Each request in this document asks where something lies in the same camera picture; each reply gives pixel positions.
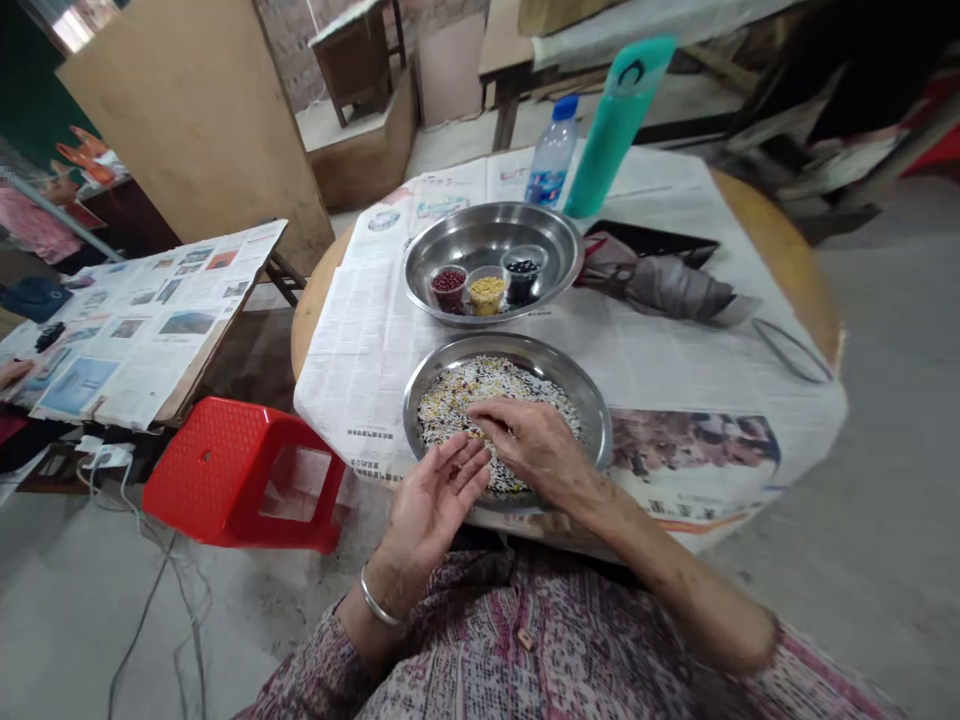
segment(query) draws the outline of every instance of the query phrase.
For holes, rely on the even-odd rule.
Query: green thermos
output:
[[[676,47],[672,37],[655,37],[627,45],[617,54],[563,208],[570,217],[600,212]]]

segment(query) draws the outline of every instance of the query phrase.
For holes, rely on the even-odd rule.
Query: yellow millet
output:
[[[506,289],[507,284],[502,278],[486,277],[480,278],[470,285],[470,294],[480,299],[495,298]]]

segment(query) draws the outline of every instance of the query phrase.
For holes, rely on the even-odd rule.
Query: red bean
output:
[[[467,279],[467,276],[456,270],[445,270],[440,273],[433,279],[433,289],[440,292],[448,292],[454,288],[458,288],[463,285],[463,281]]]

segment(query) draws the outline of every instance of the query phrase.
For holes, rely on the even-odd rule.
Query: pink clothing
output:
[[[380,682],[333,609],[238,718],[904,718],[786,625],[764,671],[709,670],[652,595],[546,548],[447,555]]]
[[[56,265],[80,250],[80,241],[67,227],[29,198],[0,180],[0,225],[40,256]]]

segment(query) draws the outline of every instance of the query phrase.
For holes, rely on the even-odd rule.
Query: elderly woman's hand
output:
[[[467,414],[514,474],[577,520],[603,514],[615,487],[597,472],[560,412],[547,403],[479,400]]]
[[[457,433],[430,448],[397,488],[390,522],[367,566],[367,583],[381,607],[405,616],[450,549],[463,518],[490,481],[490,451]]]

